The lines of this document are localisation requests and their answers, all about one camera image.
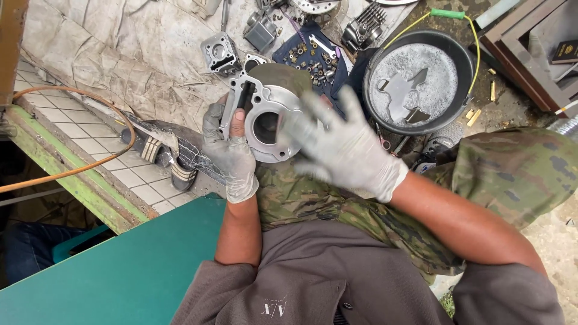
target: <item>green handle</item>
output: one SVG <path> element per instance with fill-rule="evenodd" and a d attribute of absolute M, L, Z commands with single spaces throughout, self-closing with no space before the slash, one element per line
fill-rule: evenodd
<path fill-rule="evenodd" d="M 453 12 L 450 10 L 443 10 L 443 9 L 432 9 L 432 12 L 430 13 L 431 16 L 438 16 L 438 17 L 447 17 L 447 18 L 455 18 L 455 19 L 459 19 L 462 20 L 464 19 L 464 16 L 466 15 L 466 12 Z"/>

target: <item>foam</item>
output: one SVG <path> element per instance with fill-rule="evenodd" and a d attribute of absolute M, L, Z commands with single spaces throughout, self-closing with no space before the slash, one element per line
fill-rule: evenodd
<path fill-rule="evenodd" d="M 377 83 L 383 79 L 390 80 L 396 73 L 409 80 L 425 68 L 428 68 L 425 82 L 406 96 L 403 107 L 412 109 L 419 106 L 430 118 L 415 124 L 408 124 L 404 119 L 392 121 L 387 108 L 390 96 L 379 91 Z M 377 115 L 398 127 L 417 127 L 431 122 L 447 110 L 458 89 L 458 73 L 454 61 L 441 49 L 423 43 L 408 44 L 393 50 L 378 63 L 369 88 L 369 99 Z"/>

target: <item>camouflage pants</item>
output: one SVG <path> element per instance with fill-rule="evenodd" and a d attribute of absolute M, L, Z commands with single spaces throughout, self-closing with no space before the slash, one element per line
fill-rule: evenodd
<path fill-rule="evenodd" d="M 521 230 L 567 200 L 578 186 L 578 146 L 538 128 L 463 138 L 423 176 L 502 216 Z M 295 174 L 294 159 L 261 164 L 257 201 L 264 231 L 289 223 L 333 220 L 406 251 L 428 282 L 463 272 L 464 261 L 409 215 L 375 200 Z M 415 193 L 416 203 L 420 193 Z"/>

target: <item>gray sneaker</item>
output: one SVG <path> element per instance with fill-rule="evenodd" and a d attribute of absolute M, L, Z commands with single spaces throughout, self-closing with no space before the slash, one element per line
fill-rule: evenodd
<path fill-rule="evenodd" d="M 417 173 L 423 173 L 426 170 L 435 167 L 436 156 L 446 150 L 450 150 L 458 144 L 464 137 L 464 126 L 453 121 L 442 129 L 435 131 L 429 137 L 428 143 L 420 154 L 420 158 L 410 168 Z"/>

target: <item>gloved hand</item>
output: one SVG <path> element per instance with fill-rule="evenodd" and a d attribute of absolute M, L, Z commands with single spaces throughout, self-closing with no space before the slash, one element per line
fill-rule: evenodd
<path fill-rule="evenodd" d="M 313 160 L 295 164 L 295 171 L 339 187 L 365 189 L 380 202 L 389 202 L 408 168 L 401 159 L 383 150 L 349 86 L 342 88 L 339 99 L 347 121 L 314 93 L 305 93 L 301 98 L 305 110 L 311 111 L 329 131 L 317 128 L 316 123 L 303 114 L 287 114 L 281 118 L 281 140 L 296 141 Z"/>
<path fill-rule="evenodd" d="M 259 181 L 255 176 L 255 157 L 245 138 L 245 111 L 239 108 L 234 112 L 229 140 L 224 140 L 218 130 L 226 100 L 225 95 L 217 103 L 209 105 L 203 117 L 202 152 L 223 173 L 227 181 L 227 201 L 239 203 L 257 192 Z"/>

